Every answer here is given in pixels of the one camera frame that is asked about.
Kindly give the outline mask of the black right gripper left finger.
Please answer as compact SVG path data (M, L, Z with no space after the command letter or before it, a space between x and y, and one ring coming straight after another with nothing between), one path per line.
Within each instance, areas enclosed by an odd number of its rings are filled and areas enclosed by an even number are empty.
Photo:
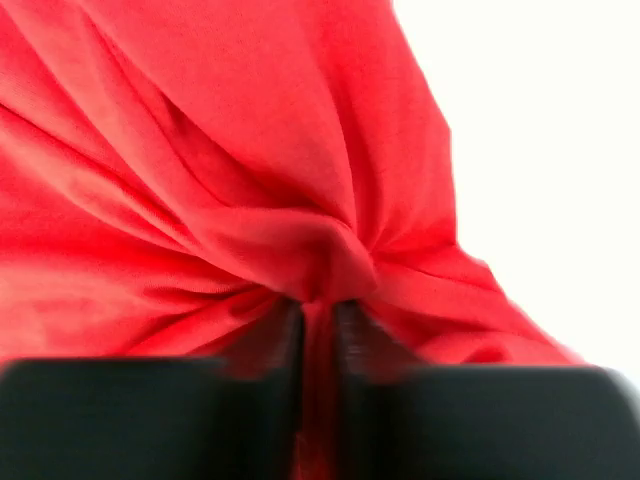
M220 353L225 377L258 380L287 366L296 355L302 313L298 303L280 300Z

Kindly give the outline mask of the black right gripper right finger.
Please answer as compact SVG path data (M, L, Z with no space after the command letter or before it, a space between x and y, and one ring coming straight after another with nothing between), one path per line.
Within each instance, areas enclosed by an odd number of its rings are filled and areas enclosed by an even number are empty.
M420 359L392 338L355 301L334 306L341 371L365 380L400 380L420 368Z

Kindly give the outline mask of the red tank top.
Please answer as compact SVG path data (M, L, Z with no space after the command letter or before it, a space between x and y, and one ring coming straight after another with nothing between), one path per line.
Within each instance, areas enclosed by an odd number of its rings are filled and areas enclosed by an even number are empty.
M425 360L570 365L456 238L388 1L5 1L1 358L212 353L306 317L294 475L332 479L332 305Z

